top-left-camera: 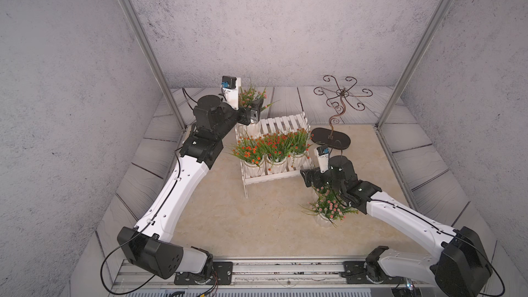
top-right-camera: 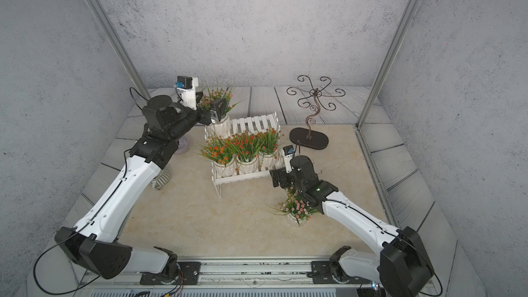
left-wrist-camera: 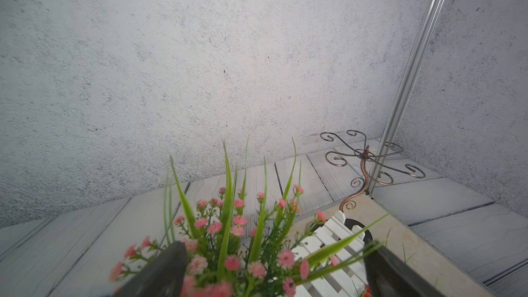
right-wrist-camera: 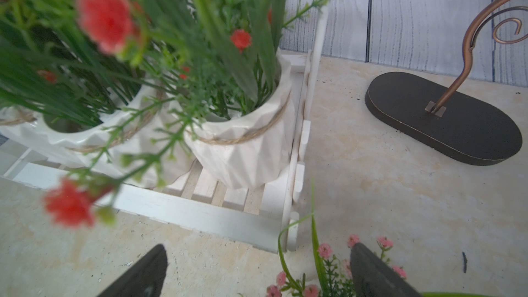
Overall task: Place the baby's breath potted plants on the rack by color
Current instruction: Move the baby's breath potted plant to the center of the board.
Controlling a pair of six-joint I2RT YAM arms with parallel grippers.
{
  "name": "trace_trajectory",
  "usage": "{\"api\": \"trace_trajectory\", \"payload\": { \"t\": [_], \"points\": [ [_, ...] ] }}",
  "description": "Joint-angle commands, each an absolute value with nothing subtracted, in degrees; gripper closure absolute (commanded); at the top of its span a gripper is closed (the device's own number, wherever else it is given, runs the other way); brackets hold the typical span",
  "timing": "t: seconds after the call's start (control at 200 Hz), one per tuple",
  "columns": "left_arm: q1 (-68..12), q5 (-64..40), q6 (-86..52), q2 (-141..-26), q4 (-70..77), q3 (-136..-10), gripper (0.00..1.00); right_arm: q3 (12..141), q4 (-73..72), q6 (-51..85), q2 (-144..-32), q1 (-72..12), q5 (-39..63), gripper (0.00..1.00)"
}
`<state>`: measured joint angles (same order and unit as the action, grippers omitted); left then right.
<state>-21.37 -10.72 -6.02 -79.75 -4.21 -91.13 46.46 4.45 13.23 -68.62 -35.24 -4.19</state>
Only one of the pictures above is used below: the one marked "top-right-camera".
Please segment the red flower potted plant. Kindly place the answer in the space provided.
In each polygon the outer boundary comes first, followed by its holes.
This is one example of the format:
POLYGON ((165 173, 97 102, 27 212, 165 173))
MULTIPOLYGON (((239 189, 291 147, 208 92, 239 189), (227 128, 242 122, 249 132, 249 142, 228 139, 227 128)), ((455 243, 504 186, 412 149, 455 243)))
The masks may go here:
POLYGON ((280 132, 275 128, 266 129, 258 133, 260 148, 258 155, 261 167, 272 169, 280 164, 279 142, 280 132))

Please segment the pink flower potted plant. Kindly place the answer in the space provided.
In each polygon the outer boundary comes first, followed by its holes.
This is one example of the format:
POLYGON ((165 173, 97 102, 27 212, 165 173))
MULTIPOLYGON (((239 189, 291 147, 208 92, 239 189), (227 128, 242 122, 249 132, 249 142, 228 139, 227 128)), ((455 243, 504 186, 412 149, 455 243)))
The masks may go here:
POLYGON ((307 204, 300 192, 294 187, 286 188, 285 192, 287 198, 278 202, 276 207, 271 207, 271 214, 283 216, 290 225, 300 228, 310 221, 316 213, 319 213, 316 208, 307 204))
POLYGON ((238 105, 232 103, 232 91, 217 87, 210 89, 206 87, 202 99, 198 102, 198 107, 210 112, 211 124, 206 126, 208 137, 217 136, 227 138, 231 136, 231 121, 228 113, 238 105))

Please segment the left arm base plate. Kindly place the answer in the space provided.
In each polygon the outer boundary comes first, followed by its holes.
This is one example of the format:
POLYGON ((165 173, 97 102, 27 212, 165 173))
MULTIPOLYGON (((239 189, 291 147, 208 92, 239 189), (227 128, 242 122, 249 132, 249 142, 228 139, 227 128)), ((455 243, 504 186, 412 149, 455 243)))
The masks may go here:
POLYGON ((158 274, 142 273, 141 285, 197 285, 202 263, 198 261, 170 263, 158 274))

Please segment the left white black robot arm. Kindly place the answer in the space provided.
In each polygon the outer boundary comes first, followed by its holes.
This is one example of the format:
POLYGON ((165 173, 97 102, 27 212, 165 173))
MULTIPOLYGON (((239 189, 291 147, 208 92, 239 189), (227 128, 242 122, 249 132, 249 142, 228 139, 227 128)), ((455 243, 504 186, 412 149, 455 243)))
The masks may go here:
POLYGON ((120 229, 143 190, 162 172, 179 148, 180 139, 196 124, 210 125, 225 114, 226 99, 209 109, 191 101, 160 95, 147 100, 142 137, 124 152, 125 165, 103 196, 74 227, 60 228, 55 246, 74 264, 97 277, 141 273, 150 283, 183 283, 177 254, 160 247, 133 248, 118 242, 120 229))

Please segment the orange flower potted plant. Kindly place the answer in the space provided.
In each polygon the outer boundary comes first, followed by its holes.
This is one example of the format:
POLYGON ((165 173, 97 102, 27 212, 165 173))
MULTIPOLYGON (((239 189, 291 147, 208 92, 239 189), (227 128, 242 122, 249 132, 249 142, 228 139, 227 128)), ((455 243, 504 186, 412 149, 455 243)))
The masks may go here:
POLYGON ((205 145, 200 149, 200 155, 213 163, 217 177, 235 175, 237 169, 231 137, 212 136, 207 138, 205 145))

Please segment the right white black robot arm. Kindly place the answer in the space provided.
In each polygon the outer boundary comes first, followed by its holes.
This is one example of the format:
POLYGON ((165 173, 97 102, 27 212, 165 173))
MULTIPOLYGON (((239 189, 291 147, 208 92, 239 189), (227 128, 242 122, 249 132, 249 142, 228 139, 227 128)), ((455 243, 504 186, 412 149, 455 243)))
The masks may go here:
POLYGON ((379 283, 391 296, 418 296, 436 277, 416 230, 399 229, 367 213, 330 182, 320 179, 305 155, 288 155, 286 165, 271 170, 273 185, 301 198, 301 212, 317 210, 360 237, 370 253, 343 246, 329 259, 328 273, 337 283, 358 277, 379 283))

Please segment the white wooden slatted rack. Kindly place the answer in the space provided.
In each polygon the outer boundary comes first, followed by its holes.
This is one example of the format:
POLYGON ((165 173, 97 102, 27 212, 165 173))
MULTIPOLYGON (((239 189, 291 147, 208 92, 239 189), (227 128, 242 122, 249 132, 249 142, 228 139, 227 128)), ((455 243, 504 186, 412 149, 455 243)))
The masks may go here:
POLYGON ((205 143, 199 149, 199 155, 210 161, 219 198, 225 184, 266 177, 272 170, 283 168, 283 134, 276 112, 227 119, 220 127, 226 132, 223 136, 213 126, 205 128, 205 143))

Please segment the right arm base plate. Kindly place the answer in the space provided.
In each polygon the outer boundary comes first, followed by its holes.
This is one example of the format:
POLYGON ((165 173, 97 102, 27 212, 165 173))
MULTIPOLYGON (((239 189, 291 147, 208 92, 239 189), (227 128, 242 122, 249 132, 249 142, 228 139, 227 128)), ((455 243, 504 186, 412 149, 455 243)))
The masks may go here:
POLYGON ((358 276, 348 276, 345 273, 339 274, 336 266, 330 261, 312 261, 311 270, 306 273, 312 279, 313 284, 342 284, 342 285, 365 285, 369 280, 358 276))

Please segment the pink flower potted plant front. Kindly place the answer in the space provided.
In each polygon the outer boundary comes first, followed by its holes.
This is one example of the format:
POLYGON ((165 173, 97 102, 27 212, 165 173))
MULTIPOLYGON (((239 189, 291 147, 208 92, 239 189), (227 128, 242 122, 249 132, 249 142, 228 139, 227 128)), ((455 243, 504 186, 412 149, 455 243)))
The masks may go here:
POLYGON ((285 192, 287 198, 278 202, 276 207, 271 207, 271 214, 283 216, 290 225, 300 228, 310 221, 316 213, 319 213, 316 208, 307 204, 300 192, 294 187, 286 188, 285 192))

